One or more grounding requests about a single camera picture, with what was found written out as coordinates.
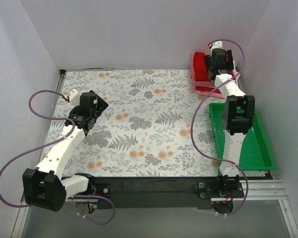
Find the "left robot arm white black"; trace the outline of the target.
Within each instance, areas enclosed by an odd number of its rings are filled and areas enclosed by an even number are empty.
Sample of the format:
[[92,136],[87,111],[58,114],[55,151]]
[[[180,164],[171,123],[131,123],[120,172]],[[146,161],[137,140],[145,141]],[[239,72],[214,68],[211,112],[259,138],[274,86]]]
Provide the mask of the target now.
[[78,145],[93,129],[108,104],[94,91],[72,89],[67,100],[73,105],[57,142],[34,168],[23,173],[25,202],[29,205],[59,211],[65,200],[77,194],[91,198],[96,187],[92,175],[79,173],[62,179],[66,164]]

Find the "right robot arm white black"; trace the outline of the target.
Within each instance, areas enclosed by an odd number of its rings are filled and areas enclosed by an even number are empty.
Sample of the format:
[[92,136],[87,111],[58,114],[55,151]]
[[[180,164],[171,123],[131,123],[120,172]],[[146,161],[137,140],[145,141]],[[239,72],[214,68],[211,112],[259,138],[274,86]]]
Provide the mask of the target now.
[[225,99],[222,125],[224,151],[215,192],[220,197],[232,195],[239,186],[239,161],[243,141],[253,125],[255,98],[246,95],[232,75],[234,65],[231,50],[214,48],[204,57],[210,81]]

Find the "red t shirt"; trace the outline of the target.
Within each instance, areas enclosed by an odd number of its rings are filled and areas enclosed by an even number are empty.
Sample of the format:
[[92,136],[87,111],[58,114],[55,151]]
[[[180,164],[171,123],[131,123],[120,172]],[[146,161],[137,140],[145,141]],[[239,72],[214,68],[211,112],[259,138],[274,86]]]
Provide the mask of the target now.
[[[206,54],[203,52],[195,52],[191,55],[191,65],[190,70],[193,69],[194,71],[198,70],[207,70],[205,66],[205,56]],[[231,71],[228,75],[234,76],[233,71]],[[209,77],[209,79],[214,83],[216,77]]]

